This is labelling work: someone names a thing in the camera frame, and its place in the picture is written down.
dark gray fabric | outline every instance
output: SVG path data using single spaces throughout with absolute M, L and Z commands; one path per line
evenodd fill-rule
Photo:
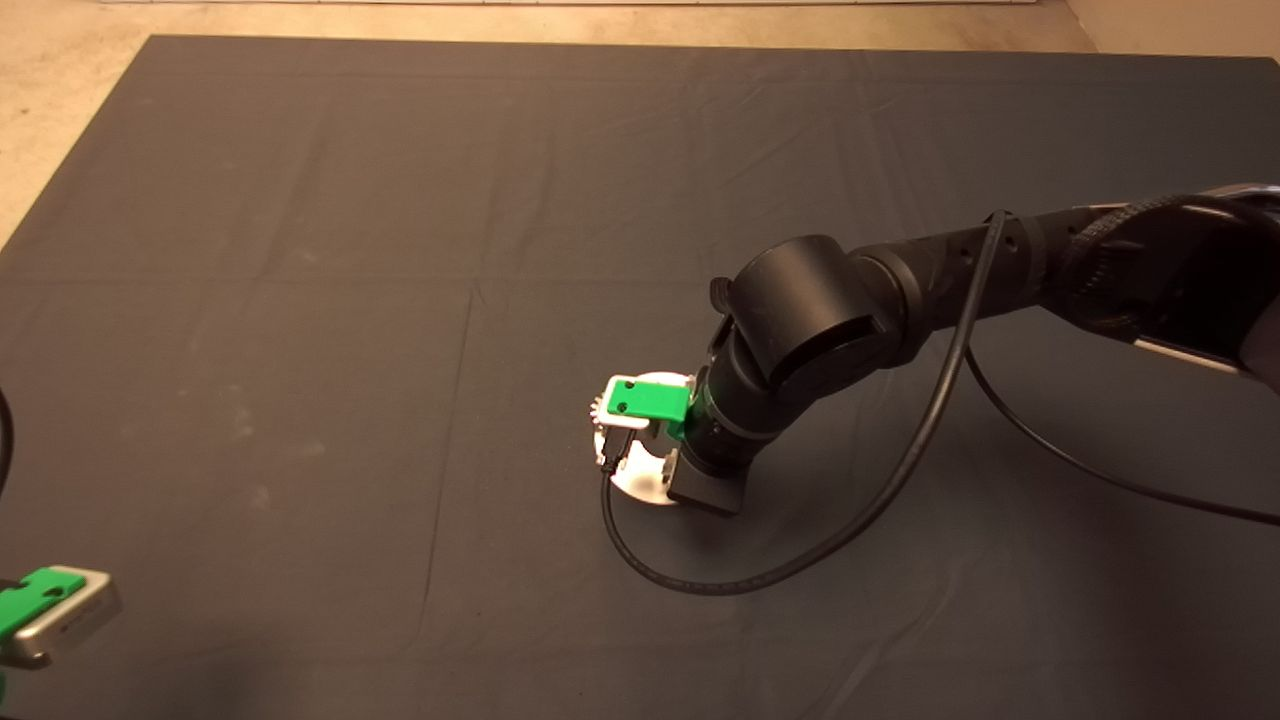
M 1240 359 L 1262 382 L 1280 392 L 1280 299 L 1271 304 L 1249 331 Z
M 1270 60 L 151 40 L 0 255 L 0 571 L 125 614 L 10 678 L 38 717 L 1274 717 L 1280 533 L 1117 493 L 965 380 L 864 539 L 668 593 L 598 516 L 586 409 L 696 369 L 707 282 L 1276 179 Z M 914 364 L 820 402 L 731 521 L 620 505 L 726 579 L 883 478 Z M 1088 460 L 1280 510 L 1280 402 L 1042 311 L 975 347 Z

